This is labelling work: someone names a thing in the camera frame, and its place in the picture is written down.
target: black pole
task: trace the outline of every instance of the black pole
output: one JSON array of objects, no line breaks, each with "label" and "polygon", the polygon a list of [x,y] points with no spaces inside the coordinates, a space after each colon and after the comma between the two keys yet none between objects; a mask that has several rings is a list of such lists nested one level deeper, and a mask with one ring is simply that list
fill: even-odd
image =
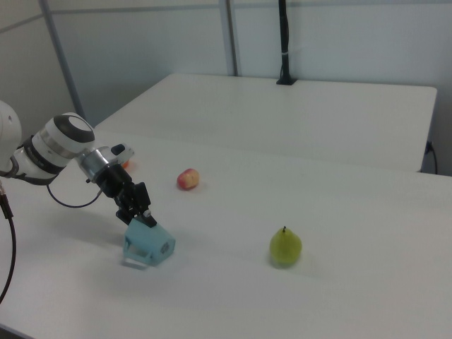
[{"label": "black pole", "polygon": [[289,21],[287,20],[285,0],[279,0],[279,6],[282,67],[280,80],[278,80],[276,83],[278,85],[292,85],[297,80],[292,79],[289,72]]}]

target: green pear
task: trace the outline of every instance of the green pear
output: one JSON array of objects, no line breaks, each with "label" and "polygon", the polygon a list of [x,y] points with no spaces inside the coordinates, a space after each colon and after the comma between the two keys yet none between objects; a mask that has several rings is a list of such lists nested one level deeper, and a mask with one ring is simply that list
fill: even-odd
[{"label": "green pear", "polygon": [[291,230],[284,226],[279,229],[270,241],[270,254],[277,263],[291,264],[297,261],[302,251],[302,241]]}]

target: black cable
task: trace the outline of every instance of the black cable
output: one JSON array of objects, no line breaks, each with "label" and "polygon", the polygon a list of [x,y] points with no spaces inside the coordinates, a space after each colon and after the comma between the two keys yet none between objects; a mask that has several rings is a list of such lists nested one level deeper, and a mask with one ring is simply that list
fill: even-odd
[{"label": "black cable", "polygon": [[433,145],[430,145],[430,149],[432,150],[433,153],[433,160],[435,160],[435,174],[438,174],[438,162],[436,161],[436,152],[435,149],[433,148]]},{"label": "black cable", "polygon": [[96,197],[95,197],[92,201],[90,201],[89,203],[85,203],[85,204],[83,204],[83,205],[78,205],[78,206],[72,206],[72,205],[68,205],[67,203],[62,203],[60,200],[58,200],[58,199],[56,198],[56,196],[54,196],[54,194],[53,194],[52,191],[50,190],[50,186],[49,186],[49,185],[47,185],[47,190],[48,190],[50,196],[51,196],[57,203],[59,203],[60,205],[62,205],[62,206],[64,206],[64,207],[69,207],[69,208],[82,208],[82,207],[89,206],[89,205],[91,205],[92,203],[94,203],[94,202],[100,197],[100,194],[102,194],[102,190],[100,190],[100,191],[97,193]]},{"label": "black cable", "polygon": [[0,206],[5,219],[9,221],[9,228],[11,229],[11,241],[13,243],[13,253],[11,254],[11,265],[9,266],[9,273],[6,279],[5,287],[0,295],[0,304],[3,301],[6,293],[8,292],[9,285],[11,284],[11,279],[13,278],[14,266],[16,265],[16,231],[14,230],[13,222],[13,212],[9,206],[8,197],[5,194],[5,190],[0,182]]},{"label": "black cable", "polygon": [[435,152],[435,149],[433,147],[433,143],[431,141],[427,141],[427,145],[425,146],[424,155],[427,155],[430,152],[433,153],[433,160],[435,161],[435,174],[438,174],[438,161],[436,159],[436,152]]},{"label": "black cable", "polygon": [[16,231],[14,230],[13,218],[8,218],[9,228],[11,229],[11,240],[13,242],[13,253],[11,255],[11,265],[9,266],[8,278],[6,279],[5,287],[0,295],[0,304],[3,301],[6,293],[8,292],[9,285],[11,284],[11,279],[13,278],[14,266],[16,265]]}]

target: white tabletop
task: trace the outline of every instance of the white tabletop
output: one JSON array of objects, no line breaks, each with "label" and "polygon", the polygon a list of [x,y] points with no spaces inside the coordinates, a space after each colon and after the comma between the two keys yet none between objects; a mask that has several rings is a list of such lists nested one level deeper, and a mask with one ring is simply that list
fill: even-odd
[{"label": "white tabletop", "polygon": [[[156,268],[121,264],[126,229],[104,196],[82,210],[4,180],[18,236],[0,323],[36,339],[449,338],[452,181],[163,138],[99,131],[135,148],[156,219],[177,240]],[[193,191],[176,187],[187,167]],[[52,184],[69,203],[97,191],[72,164]],[[303,241],[268,260],[283,225]],[[0,229],[0,281],[8,228]]]},{"label": "white tabletop", "polygon": [[174,74],[98,129],[416,172],[436,90]]}]

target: translucent blue object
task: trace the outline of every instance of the translucent blue object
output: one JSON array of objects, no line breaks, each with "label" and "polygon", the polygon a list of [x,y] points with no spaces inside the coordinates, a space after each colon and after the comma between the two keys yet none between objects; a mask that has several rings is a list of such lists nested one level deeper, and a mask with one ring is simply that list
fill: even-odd
[{"label": "translucent blue object", "polygon": [[149,227],[132,219],[124,235],[124,258],[156,266],[174,251],[176,239],[160,225]]}]

